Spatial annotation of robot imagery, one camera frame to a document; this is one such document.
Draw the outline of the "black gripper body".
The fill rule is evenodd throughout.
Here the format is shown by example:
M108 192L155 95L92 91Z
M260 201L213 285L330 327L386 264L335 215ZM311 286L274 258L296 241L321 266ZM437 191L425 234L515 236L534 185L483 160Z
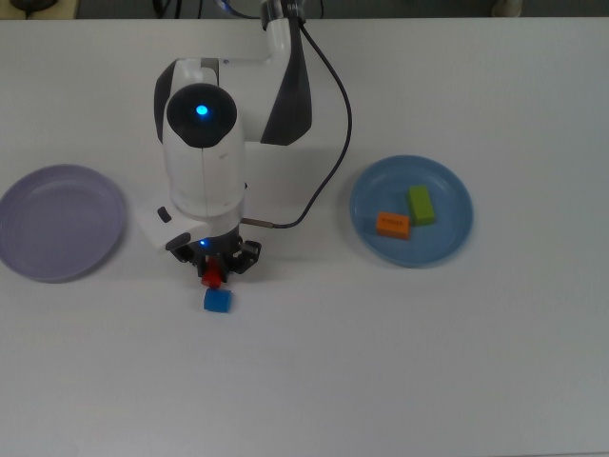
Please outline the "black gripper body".
M238 228L219 236L208 236L191 244L195 256L230 255L241 250L242 237Z

